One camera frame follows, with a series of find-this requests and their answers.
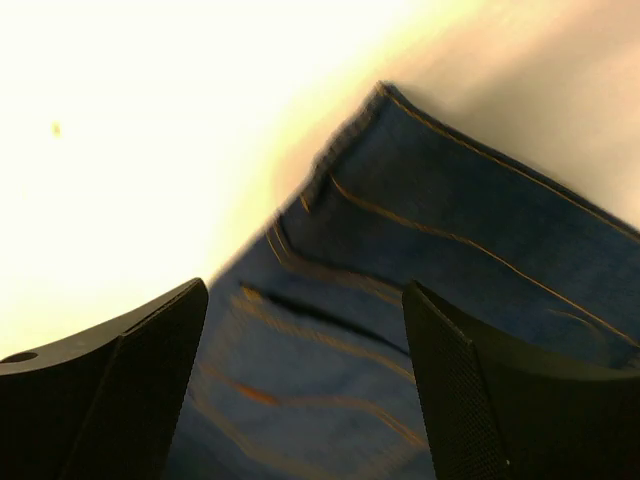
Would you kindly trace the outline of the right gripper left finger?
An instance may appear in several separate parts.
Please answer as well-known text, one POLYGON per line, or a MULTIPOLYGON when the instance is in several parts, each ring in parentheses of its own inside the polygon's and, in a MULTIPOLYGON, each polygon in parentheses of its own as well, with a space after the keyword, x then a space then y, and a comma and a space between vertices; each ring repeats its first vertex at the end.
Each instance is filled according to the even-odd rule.
POLYGON ((194 278, 1 361, 4 479, 158 479, 208 304, 194 278))

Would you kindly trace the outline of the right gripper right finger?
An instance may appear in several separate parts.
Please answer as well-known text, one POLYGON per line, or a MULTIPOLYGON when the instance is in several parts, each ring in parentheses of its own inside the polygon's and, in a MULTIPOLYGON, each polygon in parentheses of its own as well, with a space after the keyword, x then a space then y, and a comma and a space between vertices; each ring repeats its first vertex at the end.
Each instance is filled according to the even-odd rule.
POLYGON ((635 479, 639 374, 510 336, 418 283, 402 295, 439 479, 635 479))

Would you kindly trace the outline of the dark blue denim trousers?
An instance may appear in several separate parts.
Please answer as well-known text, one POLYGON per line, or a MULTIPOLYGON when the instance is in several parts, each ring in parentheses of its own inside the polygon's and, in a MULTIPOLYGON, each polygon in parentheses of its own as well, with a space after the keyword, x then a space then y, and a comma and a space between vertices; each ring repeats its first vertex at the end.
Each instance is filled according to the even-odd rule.
POLYGON ((402 296, 639 368, 639 234, 379 83, 213 283, 168 479, 432 479, 402 296))

